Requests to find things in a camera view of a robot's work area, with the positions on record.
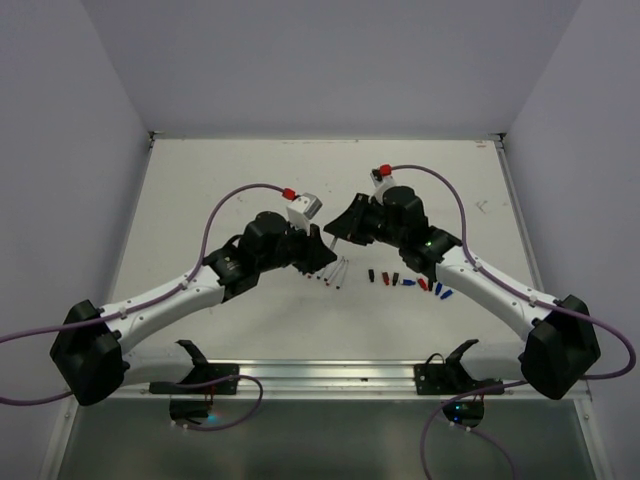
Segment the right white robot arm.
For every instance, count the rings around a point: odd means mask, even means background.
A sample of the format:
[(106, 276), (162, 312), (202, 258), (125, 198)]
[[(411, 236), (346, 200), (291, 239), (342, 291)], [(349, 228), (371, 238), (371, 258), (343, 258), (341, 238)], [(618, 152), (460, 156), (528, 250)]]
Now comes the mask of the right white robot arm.
[(502, 273), (488, 279), (476, 260), (467, 259), (460, 239), (430, 224), (410, 187), (392, 187), (381, 198), (358, 194), (324, 230), (356, 245), (380, 242), (397, 248), (410, 270), (465, 295), (516, 334), (514, 341), (488, 345), (467, 340), (442, 364), (416, 366), (416, 374), (436, 393), (514, 380), (558, 400), (600, 357), (594, 328), (582, 319), (588, 313), (582, 300), (573, 295), (557, 300)]

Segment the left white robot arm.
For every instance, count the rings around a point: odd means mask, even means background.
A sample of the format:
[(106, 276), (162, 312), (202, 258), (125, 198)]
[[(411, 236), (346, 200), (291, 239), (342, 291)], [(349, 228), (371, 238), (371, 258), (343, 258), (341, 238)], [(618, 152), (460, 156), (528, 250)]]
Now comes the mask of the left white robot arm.
[(266, 272), (292, 266), (313, 274), (336, 258), (317, 225), (298, 228), (277, 213), (261, 212), (193, 272), (120, 303), (73, 305), (50, 357), (78, 403), (94, 405), (140, 378), (131, 354), (156, 332), (244, 294)]

